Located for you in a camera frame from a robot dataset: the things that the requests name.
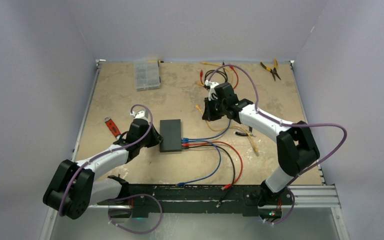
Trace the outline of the black network switch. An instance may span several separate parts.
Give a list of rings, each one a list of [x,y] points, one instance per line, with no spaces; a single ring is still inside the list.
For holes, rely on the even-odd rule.
[[[182,151],[182,124],[180,119],[160,120],[160,135],[162,141],[159,144],[160,153]]]

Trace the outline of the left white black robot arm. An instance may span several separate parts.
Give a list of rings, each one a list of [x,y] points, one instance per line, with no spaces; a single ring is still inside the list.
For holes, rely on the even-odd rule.
[[[75,220],[91,204],[111,199],[118,205],[129,199],[127,182],[109,176],[102,184],[95,181],[110,170],[127,164],[137,157],[142,148],[159,145],[163,137],[152,123],[135,118],[129,130],[119,134],[106,150],[78,162],[62,161],[48,185],[42,202],[60,216]]]

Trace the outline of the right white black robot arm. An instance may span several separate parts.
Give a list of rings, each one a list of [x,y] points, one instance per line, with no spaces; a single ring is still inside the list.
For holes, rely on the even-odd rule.
[[[288,183],[320,157],[310,128],[303,121],[282,123],[280,118],[260,110],[252,101],[239,99],[228,82],[206,80],[204,87],[209,93],[204,99],[203,120],[216,121],[226,116],[276,143],[279,166],[261,183],[259,200],[261,206],[274,203]]]

